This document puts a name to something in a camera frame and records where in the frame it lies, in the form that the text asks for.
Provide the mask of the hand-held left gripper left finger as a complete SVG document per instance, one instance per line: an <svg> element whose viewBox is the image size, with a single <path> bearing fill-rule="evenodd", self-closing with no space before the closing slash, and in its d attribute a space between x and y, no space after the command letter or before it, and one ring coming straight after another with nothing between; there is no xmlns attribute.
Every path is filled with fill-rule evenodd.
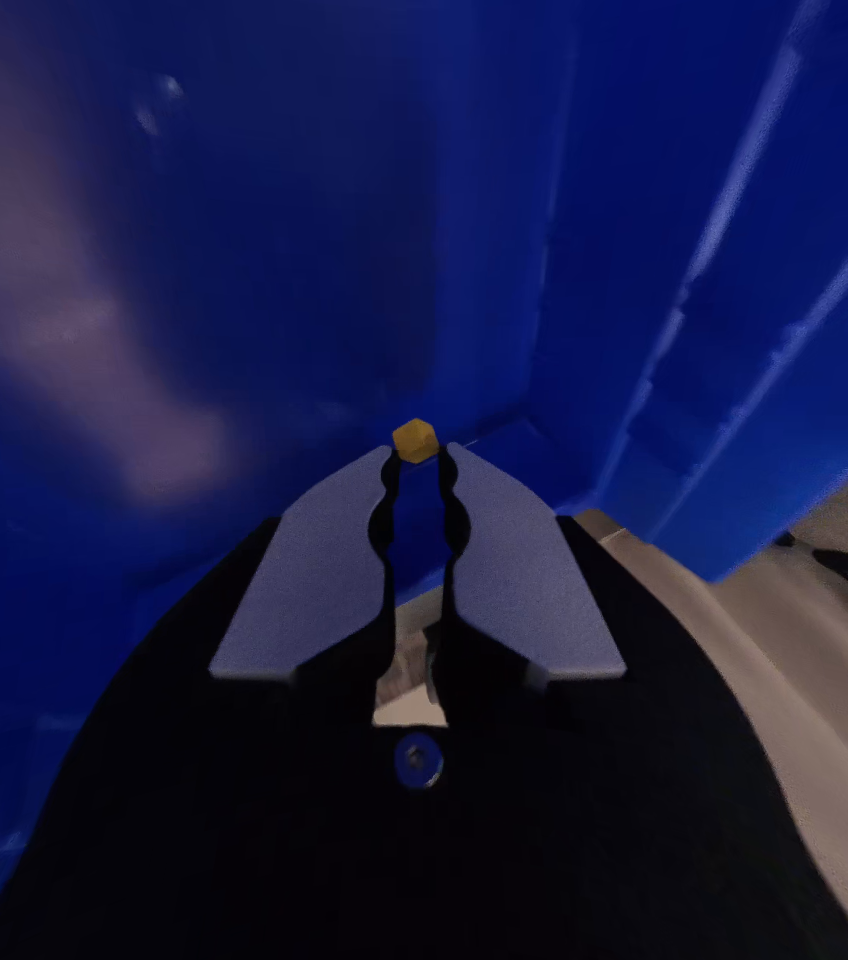
<svg viewBox="0 0 848 960"><path fill-rule="evenodd" d="M370 724L396 646L396 451L312 486L281 516L211 659L220 681L286 685L314 723Z"/></svg>

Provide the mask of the small yellow cube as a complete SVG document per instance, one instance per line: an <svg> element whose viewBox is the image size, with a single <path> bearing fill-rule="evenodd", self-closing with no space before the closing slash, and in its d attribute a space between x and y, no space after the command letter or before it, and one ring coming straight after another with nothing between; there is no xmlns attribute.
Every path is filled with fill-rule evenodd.
<svg viewBox="0 0 848 960"><path fill-rule="evenodd" d="M441 451L434 426L418 417L394 429L392 440L400 459L414 466L437 457Z"/></svg>

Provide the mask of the blue plastic bin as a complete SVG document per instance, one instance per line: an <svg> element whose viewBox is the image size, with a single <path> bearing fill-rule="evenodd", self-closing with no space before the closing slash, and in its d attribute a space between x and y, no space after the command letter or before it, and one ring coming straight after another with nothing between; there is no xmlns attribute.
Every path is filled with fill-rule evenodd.
<svg viewBox="0 0 848 960"><path fill-rule="evenodd" d="M848 481L848 2L0 2L0 890L168 604L419 418L723 579Z"/></svg>

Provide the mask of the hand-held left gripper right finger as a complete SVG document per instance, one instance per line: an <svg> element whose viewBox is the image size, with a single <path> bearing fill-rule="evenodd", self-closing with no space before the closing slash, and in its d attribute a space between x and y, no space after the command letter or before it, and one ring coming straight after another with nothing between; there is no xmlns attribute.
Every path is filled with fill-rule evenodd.
<svg viewBox="0 0 848 960"><path fill-rule="evenodd" d="M451 442L438 464L445 567L434 696L448 724L534 723L552 684L617 681L625 659L560 518Z"/></svg>

